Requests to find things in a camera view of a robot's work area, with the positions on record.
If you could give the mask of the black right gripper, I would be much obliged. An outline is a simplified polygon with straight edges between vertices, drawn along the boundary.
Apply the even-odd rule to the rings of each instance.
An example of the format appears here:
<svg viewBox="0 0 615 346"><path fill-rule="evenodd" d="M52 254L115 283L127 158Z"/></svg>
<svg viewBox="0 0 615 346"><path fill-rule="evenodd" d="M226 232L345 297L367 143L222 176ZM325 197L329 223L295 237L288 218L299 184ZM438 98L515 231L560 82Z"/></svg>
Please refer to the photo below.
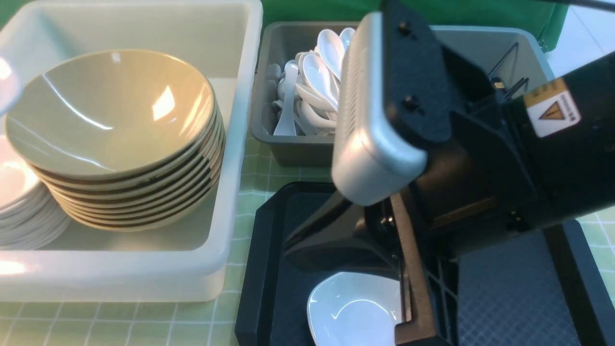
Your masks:
<svg viewBox="0 0 615 346"><path fill-rule="evenodd" d="M440 269L460 254L528 230L518 208L537 195L505 101L479 66L443 44L400 0L384 0L383 77L386 117L409 144L428 154L417 179L369 206L336 189L287 238L286 261L304 272L375 274L400 283L397 346L436 337L442 306L432 303Z"/></svg>

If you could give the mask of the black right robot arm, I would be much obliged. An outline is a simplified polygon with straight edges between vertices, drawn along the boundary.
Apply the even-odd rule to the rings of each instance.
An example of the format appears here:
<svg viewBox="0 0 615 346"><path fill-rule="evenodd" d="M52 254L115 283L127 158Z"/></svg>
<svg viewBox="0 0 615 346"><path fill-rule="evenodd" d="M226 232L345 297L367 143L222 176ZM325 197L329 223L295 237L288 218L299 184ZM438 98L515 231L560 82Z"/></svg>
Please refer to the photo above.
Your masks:
<svg viewBox="0 0 615 346"><path fill-rule="evenodd" d="M345 53L336 191L287 238L306 272L400 281L398 346L456 346L460 255L614 205L614 55L514 99L383 0Z"/></svg>

